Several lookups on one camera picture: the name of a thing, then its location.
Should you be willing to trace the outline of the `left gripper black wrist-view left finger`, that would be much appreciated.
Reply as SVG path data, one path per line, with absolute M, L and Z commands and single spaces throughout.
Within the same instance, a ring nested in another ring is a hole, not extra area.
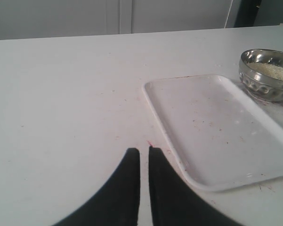
M 127 149 L 105 184 L 57 226 L 136 226 L 140 205 L 140 153 Z

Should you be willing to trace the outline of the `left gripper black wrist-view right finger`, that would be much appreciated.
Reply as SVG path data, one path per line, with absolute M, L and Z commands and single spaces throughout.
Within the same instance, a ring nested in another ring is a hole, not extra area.
M 149 193 L 154 226 L 238 226 L 202 198 L 176 173 L 162 150 L 149 147 Z

